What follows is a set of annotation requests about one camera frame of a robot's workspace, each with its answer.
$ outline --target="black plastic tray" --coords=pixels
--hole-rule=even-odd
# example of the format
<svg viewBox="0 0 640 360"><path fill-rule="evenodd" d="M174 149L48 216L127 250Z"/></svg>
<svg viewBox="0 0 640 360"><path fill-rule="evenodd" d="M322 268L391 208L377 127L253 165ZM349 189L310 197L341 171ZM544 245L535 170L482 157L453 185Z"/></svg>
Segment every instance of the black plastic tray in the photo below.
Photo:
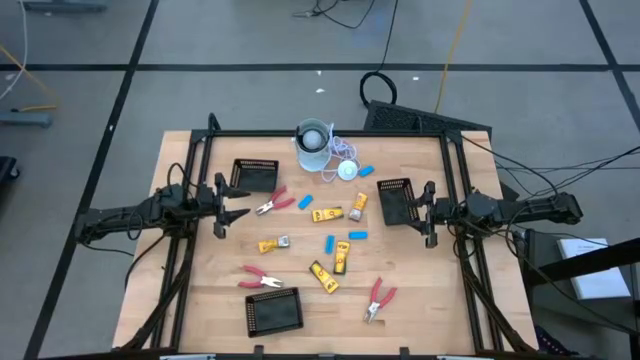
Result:
<svg viewBox="0 0 640 360"><path fill-rule="evenodd" d="M229 186L250 192L273 192L278 181L278 161L235 159Z"/></svg>
<svg viewBox="0 0 640 360"><path fill-rule="evenodd" d="M245 305L249 337L300 329L304 325L298 288L247 296Z"/></svg>
<svg viewBox="0 0 640 360"><path fill-rule="evenodd" d="M410 179L378 181L378 194L385 225L405 225L420 220L418 208L409 205L414 199Z"/></svg>

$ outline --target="pliers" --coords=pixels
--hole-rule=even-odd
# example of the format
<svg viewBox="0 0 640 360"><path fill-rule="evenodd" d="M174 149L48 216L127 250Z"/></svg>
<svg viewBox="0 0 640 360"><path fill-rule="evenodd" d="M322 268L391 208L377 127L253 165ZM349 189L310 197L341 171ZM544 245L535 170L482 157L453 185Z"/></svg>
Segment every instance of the pliers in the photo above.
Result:
<svg viewBox="0 0 640 360"><path fill-rule="evenodd" d="M278 283L282 283L282 281L276 278L267 276L267 273L258 269L255 266L245 265L242 268L244 269L244 271L254 273L260 276L261 278L260 278L260 281L254 281L254 282L240 281L238 283L238 286L240 287L247 288L247 289L259 288L259 287L262 287L263 285L267 285L271 287L282 287L282 285L278 284Z"/></svg>
<svg viewBox="0 0 640 360"><path fill-rule="evenodd" d="M398 290L398 288L391 288L391 290L389 290L389 292L387 293L387 296L385 296L382 301L377 302L376 298L378 297L378 290L380 289L381 284L382 279L378 278L378 280L376 280L376 284L373 285L373 289L371 289L371 305L369 305L369 307L367 308L367 312L364 314L364 321L368 323L371 323L371 321L373 321L373 318L378 313L378 310L387 305L389 301L393 299L393 295L396 294L396 290Z"/></svg>
<svg viewBox="0 0 640 360"><path fill-rule="evenodd" d="M280 195L284 194L286 191L286 185L276 190L273 195L271 195L271 199L269 199L269 202L256 209L256 214L262 215L271 209L282 209L283 207L291 205L294 201L296 201L296 199L290 198L285 201L276 202L278 197L280 197Z"/></svg>

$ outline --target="yellow package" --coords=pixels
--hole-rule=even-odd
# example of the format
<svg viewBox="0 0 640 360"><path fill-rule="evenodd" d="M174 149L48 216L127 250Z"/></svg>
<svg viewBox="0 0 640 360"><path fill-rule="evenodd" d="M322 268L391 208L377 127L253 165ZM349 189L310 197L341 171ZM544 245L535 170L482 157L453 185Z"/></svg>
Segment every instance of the yellow package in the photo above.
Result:
<svg viewBox="0 0 640 360"><path fill-rule="evenodd" d="M281 247L289 247L289 237L287 235L280 236L278 239L265 240L258 243L260 254L268 253L275 248Z"/></svg>
<svg viewBox="0 0 640 360"><path fill-rule="evenodd" d="M349 213L349 219L360 221L362 218L362 211L364 210L364 206L367 204L367 199L369 197L363 193L358 193L356 196L356 203L353 205L353 209Z"/></svg>
<svg viewBox="0 0 640 360"><path fill-rule="evenodd" d="M344 212L342 211L342 207L338 206L322 210L313 210L311 215L313 216L313 222L319 222L340 219L344 217Z"/></svg>
<svg viewBox="0 0 640 360"><path fill-rule="evenodd" d="M336 246L336 263L333 266L333 273L344 275L347 273L347 255L349 255L351 244L348 241L338 241Z"/></svg>
<svg viewBox="0 0 640 360"><path fill-rule="evenodd" d="M313 275L316 276L318 280L320 280L322 287L324 287L324 289L327 290L329 294L332 294L338 287L340 287L340 285L338 285L338 282L335 281L331 277L331 275L329 275L329 272L325 268L323 268L317 260L314 261L313 264L311 264L309 270L313 273Z"/></svg>

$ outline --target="blue object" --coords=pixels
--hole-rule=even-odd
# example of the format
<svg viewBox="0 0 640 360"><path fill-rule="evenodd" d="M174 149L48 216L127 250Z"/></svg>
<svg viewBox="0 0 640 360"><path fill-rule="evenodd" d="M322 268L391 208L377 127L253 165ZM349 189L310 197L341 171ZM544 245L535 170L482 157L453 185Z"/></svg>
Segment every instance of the blue object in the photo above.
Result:
<svg viewBox="0 0 640 360"><path fill-rule="evenodd" d="M366 231L350 231L349 240L364 240L369 236Z"/></svg>
<svg viewBox="0 0 640 360"><path fill-rule="evenodd" d="M305 196L304 199L300 200L300 202L298 203L298 208L300 210L304 210L304 208L306 208L307 206L309 206L309 204L311 204L312 200L313 200L313 196L311 195Z"/></svg>
<svg viewBox="0 0 640 360"><path fill-rule="evenodd" d="M369 165L364 169L360 170L360 176L365 177L373 172L373 166Z"/></svg>
<svg viewBox="0 0 640 360"><path fill-rule="evenodd" d="M324 252L326 254L331 255L333 252L333 242L336 240L336 237L333 235L327 236L327 243L324 245Z"/></svg>

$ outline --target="wooden tabletop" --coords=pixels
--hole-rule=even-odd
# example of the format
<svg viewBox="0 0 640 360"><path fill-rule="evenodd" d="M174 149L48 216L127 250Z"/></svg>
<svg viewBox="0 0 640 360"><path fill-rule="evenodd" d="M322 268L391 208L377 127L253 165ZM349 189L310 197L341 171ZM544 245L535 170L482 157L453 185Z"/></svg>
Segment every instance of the wooden tabletop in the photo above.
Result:
<svg viewBox="0 0 640 360"><path fill-rule="evenodd" d="M189 132L164 134L152 191L166 185L171 163L184 162L189 135ZM490 147L485 132L465 135ZM406 137L348 140L358 148L360 161L374 165L375 172L351 182L336 179L327 184L320 174L305 172L298 166L288 137L214 138L208 179L222 172L228 181L236 158L278 160L278 186L287 185L288 193L298 201L306 194L312 194L314 200L306 210L292 205L260 217L251 211L227 230L227 238L223 240L213 236L213 219L200 221L180 351L250 353L254 345L262 344L266 353L397 354L402 346L408 346L411 354L473 353L452 236L444 227L437 227L439 245L426 249L424 238L417 231L408 226L384 225L377 194L377 181L408 177L416 196L428 180L436 183L437 196L448 196L438 140ZM472 185L500 198L492 155L468 142L464 149ZM450 151L461 199L462 185L453 146ZM200 163L200 156L196 157L196 164ZM172 182L179 183L181 176L174 171ZM369 196L359 223L347 218L324 223L311 221L312 209L339 205L348 212L358 192ZM227 209L253 210L268 198L269 194L253 193L247 198L227 200L225 204ZM324 253L327 235L335 235L336 241L346 240L352 230L367 230L369 238L351 241L347 274L334 276L340 288L327 294L309 272L309 266L318 260L332 268L333 257ZM159 235L159 230L145 231L138 240L136 253L146 249ZM289 236L290 248L260 255L258 242L279 235ZM133 271L114 346L129 340L157 304L168 245L168 240L163 241ZM497 306L523 339L537 347L517 260L500 237L485 240L485 252ZM258 338L247 336L245 296L272 289L237 287L239 281L251 279L242 270L245 264L256 265L283 280L287 287L300 289L304 328ZM378 276L383 279L383 293L391 286L398 287L398 291L376 320L366 324L362 318ZM478 308L485 347L490 348L486 315L479 302ZM173 315L172 308L167 314L163 344L169 342Z"/></svg>

